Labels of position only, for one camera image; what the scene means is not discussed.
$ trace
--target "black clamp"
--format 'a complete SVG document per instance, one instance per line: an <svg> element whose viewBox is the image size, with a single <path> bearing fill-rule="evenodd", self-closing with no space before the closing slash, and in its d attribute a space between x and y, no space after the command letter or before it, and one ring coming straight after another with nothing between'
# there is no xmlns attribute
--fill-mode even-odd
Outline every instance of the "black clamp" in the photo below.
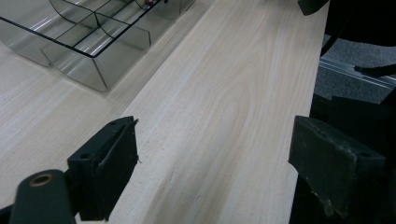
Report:
<svg viewBox="0 0 396 224"><path fill-rule="evenodd" d="M47 170L24 179L0 223L75 223L108 220L139 157L134 117L109 122L67 160L69 170Z"/></svg>

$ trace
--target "wooden table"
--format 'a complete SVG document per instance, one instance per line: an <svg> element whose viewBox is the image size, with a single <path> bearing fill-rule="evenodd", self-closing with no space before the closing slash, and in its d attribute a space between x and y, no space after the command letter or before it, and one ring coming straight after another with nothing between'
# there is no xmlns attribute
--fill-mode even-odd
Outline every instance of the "wooden table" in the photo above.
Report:
<svg viewBox="0 0 396 224"><path fill-rule="evenodd" d="M110 223L288 223L293 119L309 112L326 16L295 0L197 0L108 93L0 45L0 205L134 115L142 163Z"/></svg>

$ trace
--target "gray floor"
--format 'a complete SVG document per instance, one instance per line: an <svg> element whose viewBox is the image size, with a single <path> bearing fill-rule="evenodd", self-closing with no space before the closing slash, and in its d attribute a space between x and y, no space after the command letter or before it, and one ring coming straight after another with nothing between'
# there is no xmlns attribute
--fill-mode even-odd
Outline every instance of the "gray floor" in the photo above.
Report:
<svg viewBox="0 0 396 224"><path fill-rule="evenodd" d="M358 66L381 66L396 63L396 47L379 47L338 39L324 57ZM341 96L372 103L380 103L390 91L324 68L319 68L315 85L315 93L328 99Z"/></svg>

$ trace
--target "plastic organizer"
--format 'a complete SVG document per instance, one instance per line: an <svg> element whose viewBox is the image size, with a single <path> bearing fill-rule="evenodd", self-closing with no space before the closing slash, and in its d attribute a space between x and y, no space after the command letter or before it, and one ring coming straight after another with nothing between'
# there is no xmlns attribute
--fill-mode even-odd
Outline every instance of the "plastic organizer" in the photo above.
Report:
<svg viewBox="0 0 396 224"><path fill-rule="evenodd" d="M108 91L194 0L0 0L0 40Z"/></svg>

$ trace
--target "compartment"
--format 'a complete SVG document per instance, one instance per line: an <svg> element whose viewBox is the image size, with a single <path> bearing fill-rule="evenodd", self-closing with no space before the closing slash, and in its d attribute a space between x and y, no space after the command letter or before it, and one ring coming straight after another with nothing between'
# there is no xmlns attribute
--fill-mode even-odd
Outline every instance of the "compartment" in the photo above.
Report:
<svg viewBox="0 0 396 224"><path fill-rule="evenodd" d="M2 0L0 40L28 59L108 91L192 2Z"/></svg>

